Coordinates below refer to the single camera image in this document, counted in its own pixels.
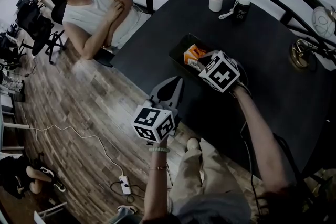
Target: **black tray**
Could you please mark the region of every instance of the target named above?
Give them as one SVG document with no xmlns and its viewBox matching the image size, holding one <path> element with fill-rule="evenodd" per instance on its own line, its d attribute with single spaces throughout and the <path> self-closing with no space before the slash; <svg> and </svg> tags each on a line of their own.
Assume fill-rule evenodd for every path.
<svg viewBox="0 0 336 224">
<path fill-rule="evenodd" d="M 196 45 L 199 49 L 205 50 L 207 53 L 210 51 L 213 51 L 214 49 L 205 45 L 202 41 L 200 41 L 197 37 L 195 37 L 192 34 L 185 35 L 180 43 L 173 48 L 169 56 L 179 65 L 181 66 L 184 70 L 187 72 L 191 73 L 193 76 L 196 76 L 199 78 L 200 72 L 197 71 L 195 68 L 192 68 L 189 65 L 184 64 L 184 57 L 183 53 L 189 49 L 191 45 Z"/>
</svg>

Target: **bracelet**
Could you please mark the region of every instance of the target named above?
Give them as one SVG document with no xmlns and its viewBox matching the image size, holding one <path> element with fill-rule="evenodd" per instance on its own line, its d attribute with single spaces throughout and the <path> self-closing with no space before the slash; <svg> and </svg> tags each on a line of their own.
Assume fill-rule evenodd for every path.
<svg viewBox="0 0 336 224">
<path fill-rule="evenodd" d="M 167 169 L 167 166 L 159 166 L 156 168 L 149 168 L 149 170 L 163 170 L 163 169 Z"/>
<path fill-rule="evenodd" d="M 150 152 L 154 152 L 154 151 L 157 151 L 157 152 L 170 152 L 170 149 L 169 148 L 166 148 L 166 147 L 151 147 L 149 149 Z"/>
</svg>

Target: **desk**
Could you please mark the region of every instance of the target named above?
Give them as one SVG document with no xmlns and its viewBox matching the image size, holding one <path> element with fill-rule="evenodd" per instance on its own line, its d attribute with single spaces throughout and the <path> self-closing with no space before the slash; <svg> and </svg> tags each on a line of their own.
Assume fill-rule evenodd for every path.
<svg viewBox="0 0 336 224">
<path fill-rule="evenodd" d="M 163 80 L 180 75 L 185 90 L 182 122 L 242 167 L 249 169 L 239 136 L 244 118 L 237 101 L 192 78 L 169 57 L 188 33 L 237 59 L 249 77 L 249 88 L 273 132 L 288 142 L 303 170 L 322 130 L 332 88 L 331 73 L 318 62 L 313 72 L 297 72 L 289 46 L 297 37 L 267 12 L 252 4 L 246 21 L 219 20 L 235 0 L 224 0 L 213 13 L 208 0 L 169 0 L 125 44 L 111 63 L 149 94 Z M 291 169 L 285 169 L 292 179 Z"/>
</svg>

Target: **white ball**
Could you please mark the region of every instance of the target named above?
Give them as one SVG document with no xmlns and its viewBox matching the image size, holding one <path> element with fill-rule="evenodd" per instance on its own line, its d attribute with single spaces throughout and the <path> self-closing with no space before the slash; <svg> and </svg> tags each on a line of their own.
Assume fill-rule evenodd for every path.
<svg viewBox="0 0 336 224">
<path fill-rule="evenodd" d="M 331 37 L 336 29 L 335 20 L 328 16 L 324 7 L 317 7 L 314 9 L 312 23 L 316 32 L 324 38 Z"/>
</svg>

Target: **power strip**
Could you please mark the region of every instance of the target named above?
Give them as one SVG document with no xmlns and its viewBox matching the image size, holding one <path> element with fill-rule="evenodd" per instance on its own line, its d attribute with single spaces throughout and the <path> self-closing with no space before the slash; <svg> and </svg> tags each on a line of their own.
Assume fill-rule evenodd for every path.
<svg viewBox="0 0 336 224">
<path fill-rule="evenodd" d="M 129 182 L 128 182 L 128 178 L 126 176 L 119 176 L 119 180 L 120 180 L 120 185 L 121 185 L 121 189 L 122 189 L 122 193 L 124 194 L 131 194 L 131 187 L 129 187 Z"/>
</svg>

